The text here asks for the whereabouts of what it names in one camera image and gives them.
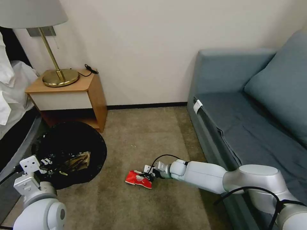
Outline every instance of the blue sofa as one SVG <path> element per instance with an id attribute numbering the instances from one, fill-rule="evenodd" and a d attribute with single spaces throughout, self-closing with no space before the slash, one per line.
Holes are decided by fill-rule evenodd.
<path id="1" fill-rule="evenodd" d="M 228 171 L 245 164 L 276 167 L 290 192 L 307 203 L 305 136 L 296 130 L 304 128 L 304 124 L 297 127 L 300 122 L 296 119 L 307 118 L 307 93 L 297 95 L 307 92 L 307 82 L 302 86 L 305 76 L 307 35 L 302 31 L 277 52 L 201 50 L 187 107 L 208 163 Z M 302 81 L 292 86 L 298 79 Z M 197 113 L 193 110 L 196 100 L 203 104 Z M 287 111 L 293 113 L 283 117 Z M 232 195 L 224 200 L 224 205 L 235 230 L 266 229 L 272 218 L 256 210 L 247 194 Z"/>

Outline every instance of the drawer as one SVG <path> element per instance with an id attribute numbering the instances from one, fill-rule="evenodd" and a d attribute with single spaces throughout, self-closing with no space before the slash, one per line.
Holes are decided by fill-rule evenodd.
<path id="1" fill-rule="evenodd" d="M 89 109 L 92 108 L 87 91 L 30 94 L 39 110 Z"/>

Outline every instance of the black baseboard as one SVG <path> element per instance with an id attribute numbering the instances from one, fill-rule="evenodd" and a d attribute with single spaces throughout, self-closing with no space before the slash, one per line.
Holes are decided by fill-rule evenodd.
<path id="1" fill-rule="evenodd" d="M 155 103 L 155 104 L 135 104 L 135 105 L 108 105 L 108 110 L 118 109 L 144 109 L 144 108 L 159 108 L 159 107 L 175 107 L 186 106 L 187 102 L 170 102 L 170 103 Z"/>

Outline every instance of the sofa seat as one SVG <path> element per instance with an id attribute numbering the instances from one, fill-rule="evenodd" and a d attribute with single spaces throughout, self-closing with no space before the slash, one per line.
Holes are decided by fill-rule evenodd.
<path id="1" fill-rule="evenodd" d="M 244 92 L 206 93 L 195 96 L 218 130 L 238 166 L 278 168 L 290 192 L 307 204 L 307 150 L 263 107 Z"/>

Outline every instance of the white wall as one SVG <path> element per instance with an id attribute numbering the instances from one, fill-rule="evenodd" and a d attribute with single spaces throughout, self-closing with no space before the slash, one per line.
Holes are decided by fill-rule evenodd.
<path id="1" fill-rule="evenodd" d="M 98 68 L 108 105 L 187 100 L 195 56 L 215 47 L 279 47 L 306 0 L 61 0 L 69 21 L 48 38 L 62 68 Z M 41 38 L 15 30 L 32 65 L 54 68 Z"/>

